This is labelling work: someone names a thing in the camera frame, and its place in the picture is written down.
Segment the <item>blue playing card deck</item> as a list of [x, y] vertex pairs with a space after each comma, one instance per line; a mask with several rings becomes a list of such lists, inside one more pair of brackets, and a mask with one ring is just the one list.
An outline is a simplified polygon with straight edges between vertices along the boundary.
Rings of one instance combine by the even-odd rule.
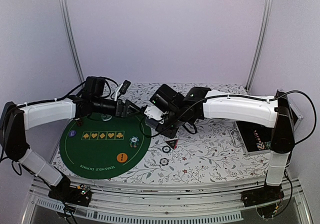
[[163, 121], [162, 120], [155, 120], [153, 118], [146, 118], [145, 124], [152, 129], [156, 129], [159, 125], [161, 126], [163, 124]]

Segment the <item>green white chip stack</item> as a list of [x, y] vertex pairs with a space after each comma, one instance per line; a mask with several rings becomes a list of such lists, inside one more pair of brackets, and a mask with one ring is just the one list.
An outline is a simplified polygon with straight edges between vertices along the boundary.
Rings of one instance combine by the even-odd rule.
[[137, 148], [139, 145], [139, 138], [137, 136], [133, 136], [129, 140], [129, 145], [131, 148]]

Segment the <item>black white poker chip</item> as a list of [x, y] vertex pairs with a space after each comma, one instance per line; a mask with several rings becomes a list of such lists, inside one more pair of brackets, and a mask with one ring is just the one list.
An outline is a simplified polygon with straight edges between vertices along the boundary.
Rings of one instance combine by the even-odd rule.
[[169, 152], [171, 151], [171, 148], [170, 148], [169, 146], [163, 146], [163, 147], [162, 147], [162, 151], [163, 151], [164, 153], [169, 153]]

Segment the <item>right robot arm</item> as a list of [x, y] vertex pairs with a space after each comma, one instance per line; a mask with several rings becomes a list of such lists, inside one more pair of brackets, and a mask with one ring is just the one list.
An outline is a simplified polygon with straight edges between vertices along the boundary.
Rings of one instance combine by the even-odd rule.
[[194, 126], [204, 119], [230, 119], [243, 140], [255, 148], [265, 146], [259, 138], [269, 131], [270, 157], [262, 187], [243, 191], [245, 207], [257, 206], [284, 198], [282, 179], [289, 157], [298, 141], [294, 135], [294, 117], [288, 100], [289, 92], [277, 91], [274, 96], [252, 96], [221, 92], [209, 87], [193, 87], [183, 95], [166, 84], [161, 85], [143, 108], [146, 124], [158, 135], [174, 138], [179, 127]]

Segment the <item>orange big blind button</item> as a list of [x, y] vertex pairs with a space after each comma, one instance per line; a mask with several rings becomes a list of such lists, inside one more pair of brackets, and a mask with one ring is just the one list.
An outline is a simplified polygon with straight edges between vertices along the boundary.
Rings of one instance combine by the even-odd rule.
[[116, 160], [119, 162], [119, 163], [125, 163], [127, 160], [128, 160], [128, 155], [124, 152], [122, 153], [119, 153], [116, 157]]

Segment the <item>purple small blind button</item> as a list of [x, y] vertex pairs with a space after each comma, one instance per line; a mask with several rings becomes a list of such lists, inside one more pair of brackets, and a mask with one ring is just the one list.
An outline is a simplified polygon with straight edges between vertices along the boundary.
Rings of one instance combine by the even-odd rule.
[[76, 132], [75, 130], [70, 130], [70, 131], [68, 132], [68, 136], [69, 136], [70, 138], [74, 137], [76, 134], [77, 134], [77, 132]]

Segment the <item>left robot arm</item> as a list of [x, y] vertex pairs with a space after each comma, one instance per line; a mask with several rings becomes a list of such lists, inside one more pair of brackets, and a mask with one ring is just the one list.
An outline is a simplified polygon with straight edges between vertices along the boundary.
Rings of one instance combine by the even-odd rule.
[[74, 187], [71, 180], [48, 162], [47, 151], [40, 142], [58, 144], [63, 126], [80, 121], [93, 113], [127, 118], [141, 113], [130, 100], [103, 96], [108, 77], [89, 76], [67, 94], [58, 98], [17, 104], [4, 104], [0, 117], [1, 159], [9, 159], [40, 179], [48, 188], [48, 196], [63, 204], [87, 206], [91, 192], [83, 185]]

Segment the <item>red black chip stack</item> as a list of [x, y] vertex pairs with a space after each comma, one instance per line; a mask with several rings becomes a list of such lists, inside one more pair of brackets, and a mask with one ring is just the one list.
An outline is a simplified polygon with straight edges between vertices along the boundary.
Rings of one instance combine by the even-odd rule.
[[83, 125], [83, 121], [82, 121], [82, 119], [80, 119], [80, 118], [75, 119], [74, 121], [75, 121], [75, 123], [76, 123], [76, 125], [77, 125], [78, 127], [81, 127], [81, 126]]

